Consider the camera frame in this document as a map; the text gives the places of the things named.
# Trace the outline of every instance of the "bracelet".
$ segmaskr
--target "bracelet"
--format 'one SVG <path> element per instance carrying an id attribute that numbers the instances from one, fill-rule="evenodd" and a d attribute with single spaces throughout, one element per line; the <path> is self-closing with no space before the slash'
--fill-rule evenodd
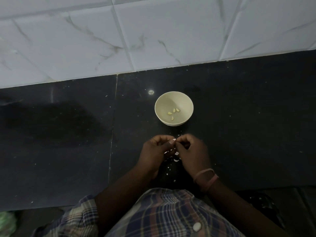
<path id="1" fill-rule="evenodd" d="M 209 168 L 209 169 L 205 169 L 205 170 L 199 171 L 199 172 L 195 175 L 195 177 L 194 177 L 194 179 L 193 179 L 193 182 L 195 183 L 195 181 L 196 181 L 196 179 L 199 177 L 199 175 L 200 175 L 200 174 L 203 174 L 203 173 L 205 173 L 205 172 L 207 172 L 207 171 L 213 171 L 214 176 L 207 182 L 207 184 L 206 184 L 204 187 L 201 187 L 201 191 L 202 191 L 203 193 L 205 193 L 205 192 L 207 192 L 207 191 L 209 190 L 209 188 L 210 188 L 211 185 L 215 182 L 215 180 L 218 179 L 218 175 L 215 174 L 215 172 L 214 172 L 213 169 Z"/>

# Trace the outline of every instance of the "backsplash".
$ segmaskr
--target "backsplash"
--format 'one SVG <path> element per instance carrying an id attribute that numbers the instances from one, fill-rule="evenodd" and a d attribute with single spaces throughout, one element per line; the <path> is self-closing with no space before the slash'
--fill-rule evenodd
<path id="1" fill-rule="evenodd" d="M 316 0 L 0 0 L 0 88 L 316 48 Z"/>

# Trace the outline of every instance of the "green object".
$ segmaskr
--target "green object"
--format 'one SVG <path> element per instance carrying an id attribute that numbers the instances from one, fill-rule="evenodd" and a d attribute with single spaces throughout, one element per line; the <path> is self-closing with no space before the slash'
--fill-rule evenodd
<path id="1" fill-rule="evenodd" d="M 0 237 L 10 237 L 16 230 L 14 213 L 0 212 Z"/>

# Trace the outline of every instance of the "shirt button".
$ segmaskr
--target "shirt button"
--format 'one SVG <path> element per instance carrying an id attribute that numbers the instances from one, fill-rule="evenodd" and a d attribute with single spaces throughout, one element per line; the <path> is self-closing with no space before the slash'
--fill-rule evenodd
<path id="1" fill-rule="evenodd" d="M 195 232 L 199 231 L 202 227 L 202 224 L 200 222 L 196 222 L 194 225 L 193 225 L 193 230 Z"/>

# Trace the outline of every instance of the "shirt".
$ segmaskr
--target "shirt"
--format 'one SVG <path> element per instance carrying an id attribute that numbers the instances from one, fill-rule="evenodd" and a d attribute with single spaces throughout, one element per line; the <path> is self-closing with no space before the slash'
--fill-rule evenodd
<path id="1" fill-rule="evenodd" d="M 98 212 L 86 196 L 60 219 L 33 236 L 97 236 Z M 145 192 L 106 236 L 244 236 L 209 205 L 187 190 L 154 188 Z"/>

